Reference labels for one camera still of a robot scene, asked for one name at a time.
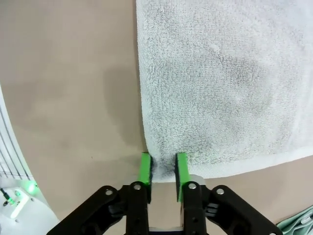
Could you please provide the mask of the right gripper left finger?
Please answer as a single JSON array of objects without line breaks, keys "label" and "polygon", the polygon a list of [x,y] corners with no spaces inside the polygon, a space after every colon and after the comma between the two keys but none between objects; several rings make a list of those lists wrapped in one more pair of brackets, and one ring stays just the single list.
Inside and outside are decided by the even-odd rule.
[{"label": "right gripper left finger", "polygon": [[103,235],[126,217],[127,235],[149,234],[148,204],[151,201],[153,160],[142,153],[136,181],[117,190],[103,186],[52,228],[50,235]]}]

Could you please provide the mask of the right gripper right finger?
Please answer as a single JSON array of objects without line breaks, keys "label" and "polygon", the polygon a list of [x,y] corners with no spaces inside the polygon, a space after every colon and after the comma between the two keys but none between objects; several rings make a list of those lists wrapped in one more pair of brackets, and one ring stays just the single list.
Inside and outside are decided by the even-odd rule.
[{"label": "right gripper right finger", "polygon": [[191,178],[186,153],[175,159],[177,200],[182,203],[183,233],[207,234],[206,221],[227,235],[280,235],[279,228],[225,185],[208,189]]}]

